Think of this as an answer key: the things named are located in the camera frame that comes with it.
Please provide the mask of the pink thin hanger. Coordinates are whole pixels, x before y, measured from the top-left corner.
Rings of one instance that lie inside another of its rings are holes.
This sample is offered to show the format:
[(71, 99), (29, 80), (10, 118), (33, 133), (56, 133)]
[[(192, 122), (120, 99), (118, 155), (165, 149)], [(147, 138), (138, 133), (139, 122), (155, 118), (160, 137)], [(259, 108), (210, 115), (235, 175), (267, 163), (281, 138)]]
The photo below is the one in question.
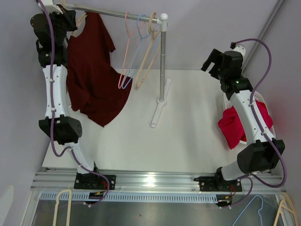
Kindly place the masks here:
[(127, 69), (125, 70), (125, 64), (126, 64), (126, 60), (127, 60), (127, 54), (128, 54), (128, 49), (129, 49), (129, 45), (130, 45), (130, 41), (133, 35), (135, 35), (136, 32), (138, 32), (138, 29), (136, 28), (134, 31), (130, 31), (128, 24), (127, 24), (127, 16), (128, 16), (129, 12), (127, 11), (125, 13), (125, 27), (126, 27), (126, 32), (127, 32), (127, 46), (126, 46), (126, 51), (125, 51), (125, 55), (124, 55), (124, 60), (123, 60), (123, 65), (122, 65), (122, 71), (119, 77), (119, 81), (118, 81), (118, 88), (119, 89), (125, 89), (127, 87), (127, 85), (124, 85), (125, 80), (127, 79), (127, 76), (130, 73), (131, 70), (131, 65), (134, 59), (135, 54), (133, 54), (130, 63), (127, 67)]

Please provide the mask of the magenta pink t shirt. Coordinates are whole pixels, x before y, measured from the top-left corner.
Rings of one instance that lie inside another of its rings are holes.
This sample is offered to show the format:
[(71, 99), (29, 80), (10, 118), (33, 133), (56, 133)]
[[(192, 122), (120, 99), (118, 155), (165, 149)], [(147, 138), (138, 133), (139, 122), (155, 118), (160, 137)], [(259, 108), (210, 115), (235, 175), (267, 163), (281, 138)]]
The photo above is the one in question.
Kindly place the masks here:
[[(273, 120), (268, 113), (264, 103), (256, 101), (259, 111), (270, 129), (273, 126)], [(222, 118), (218, 121), (218, 127), (221, 129), (228, 147), (234, 149), (238, 144), (243, 134), (245, 134), (242, 123), (234, 107), (226, 109)]]

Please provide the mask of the dark maroon t shirt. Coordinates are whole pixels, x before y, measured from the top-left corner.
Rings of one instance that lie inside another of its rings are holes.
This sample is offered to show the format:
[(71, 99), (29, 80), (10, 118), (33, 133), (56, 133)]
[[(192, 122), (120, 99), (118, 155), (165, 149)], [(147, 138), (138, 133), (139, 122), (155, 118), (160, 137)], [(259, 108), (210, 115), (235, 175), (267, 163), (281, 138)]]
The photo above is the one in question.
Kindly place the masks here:
[(83, 31), (68, 43), (66, 85), (73, 111), (80, 111), (101, 127), (125, 106), (131, 87), (119, 89), (120, 74), (111, 66), (114, 43), (97, 13), (87, 13)]

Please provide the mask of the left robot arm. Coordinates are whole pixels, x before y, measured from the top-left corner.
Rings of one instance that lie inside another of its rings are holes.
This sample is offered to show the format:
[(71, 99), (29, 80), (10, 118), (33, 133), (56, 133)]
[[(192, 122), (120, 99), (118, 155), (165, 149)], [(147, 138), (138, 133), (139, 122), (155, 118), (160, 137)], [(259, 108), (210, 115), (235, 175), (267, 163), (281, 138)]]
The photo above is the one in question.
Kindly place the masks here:
[(59, 158), (69, 152), (77, 165), (77, 173), (87, 174), (85, 184), (96, 189), (101, 184), (101, 177), (81, 143), (81, 123), (71, 117), (66, 99), (68, 53), (64, 41), (67, 32), (78, 28), (76, 12), (64, 9), (61, 13), (36, 14), (30, 24), (37, 36), (36, 50), (47, 93), (45, 118), (39, 120), (39, 127), (50, 138), (53, 154)]

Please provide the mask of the beige wooden hanger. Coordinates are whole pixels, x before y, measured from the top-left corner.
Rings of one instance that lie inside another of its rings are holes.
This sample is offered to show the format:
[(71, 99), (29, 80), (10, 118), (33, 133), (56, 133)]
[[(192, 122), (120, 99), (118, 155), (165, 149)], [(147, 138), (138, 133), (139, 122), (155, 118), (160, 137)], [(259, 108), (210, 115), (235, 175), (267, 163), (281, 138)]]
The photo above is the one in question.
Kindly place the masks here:
[(149, 55), (152, 51), (152, 49), (155, 47), (155, 44), (156, 44), (156, 41), (158, 40), (158, 37), (159, 35), (161, 34), (161, 29), (159, 28), (158, 31), (156, 31), (153, 27), (152, 27), (152, 20), (154, 19), (154, 17), (157, 15), (156, 12), (153, 12), (150, 19), (149, 19), (149, 25), (148, 25), (148, 31), (149, 31), (149, 34), (151, 35), (151, 43), (144, 55), (144, 58), (143, 58), (143, 61), (141, 63), (141, 66), (139, 67), (139, 70), (137, 72), (137, 76), (136, 76), (136, 79), (135, 79), (135, 85), (134, 85), (134, 89), (135, 90), (139, 90), (139, 88), (142, 86), (142, 84), (144, 83), (144, 80), (147, 78), (148, 74), (149, 74), (149, 71), (150, 69), (152, 68), (153, 66), (153, 63), (158, 55), (158, 52), (160, 50), (160, 47), (158, 47), (158, 49), (156, 50), (156, 53), (153, 57), (153, 59), (151, 60), (147, 70), (146, 70), (146, 73), (143, 75), (142, 78), (141, 77), (141, 74), (142, 74), (142, 70), (145, 66), (145, 63), (147, 61), (147, 59), (149, 58)]

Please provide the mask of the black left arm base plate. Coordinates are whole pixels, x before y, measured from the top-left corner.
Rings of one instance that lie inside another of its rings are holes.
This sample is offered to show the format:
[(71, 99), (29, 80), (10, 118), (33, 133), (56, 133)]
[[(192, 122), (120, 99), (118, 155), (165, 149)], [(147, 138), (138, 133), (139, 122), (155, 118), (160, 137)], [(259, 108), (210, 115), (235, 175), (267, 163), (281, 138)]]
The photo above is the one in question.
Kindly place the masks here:
[(107, 189), (107, 181), (100, 176), (95, 174), (79, 174), (77, 173), (74, 189), (81, 190), (106, 190)]

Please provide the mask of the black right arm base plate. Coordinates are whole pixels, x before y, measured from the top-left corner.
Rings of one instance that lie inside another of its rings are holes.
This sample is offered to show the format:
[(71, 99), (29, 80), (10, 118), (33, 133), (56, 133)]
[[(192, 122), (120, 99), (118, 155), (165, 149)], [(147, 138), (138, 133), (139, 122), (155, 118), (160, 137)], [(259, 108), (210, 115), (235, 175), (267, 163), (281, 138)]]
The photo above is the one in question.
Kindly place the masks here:
[(242, 185), (238, 180), (224, 180), (221, 177), (197, 177), (201, 192), (242, 192)]

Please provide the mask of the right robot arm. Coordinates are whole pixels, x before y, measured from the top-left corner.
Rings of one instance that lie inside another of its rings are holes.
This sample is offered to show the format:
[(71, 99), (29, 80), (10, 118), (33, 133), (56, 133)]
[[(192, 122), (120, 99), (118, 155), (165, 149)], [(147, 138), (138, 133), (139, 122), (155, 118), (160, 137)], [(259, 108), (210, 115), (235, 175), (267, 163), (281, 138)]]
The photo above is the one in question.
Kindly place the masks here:
[(253, 87), (247, 78), (242, 76), (242, 63), (246, 50), (237, 46), (231, 51), (220, 52), (213, 49), (201, 70), (219, 80), (221, 90), (235, 108), (243, 126), (247, 146), (237, 154), (233, 163), (219, 168), (220, 173), (214, 179), (218, 190), (226, 190), (231, 181), (242, 179), (258, 171), (274, 169), (282, 161), (285, 149), (283, 140), (275, 139), (266, 125), (256, 101), (253, 98)]

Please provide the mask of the red t shirt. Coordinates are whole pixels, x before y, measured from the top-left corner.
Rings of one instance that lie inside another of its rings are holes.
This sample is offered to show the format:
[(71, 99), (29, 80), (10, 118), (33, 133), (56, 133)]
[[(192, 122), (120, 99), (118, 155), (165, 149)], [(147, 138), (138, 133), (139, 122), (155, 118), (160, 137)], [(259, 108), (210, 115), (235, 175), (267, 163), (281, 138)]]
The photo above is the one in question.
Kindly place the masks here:
[(242, 135), (242, 137), (240, 139), (240, 142), (245, 142), (246, 143), (246, 135), (245, 134)]

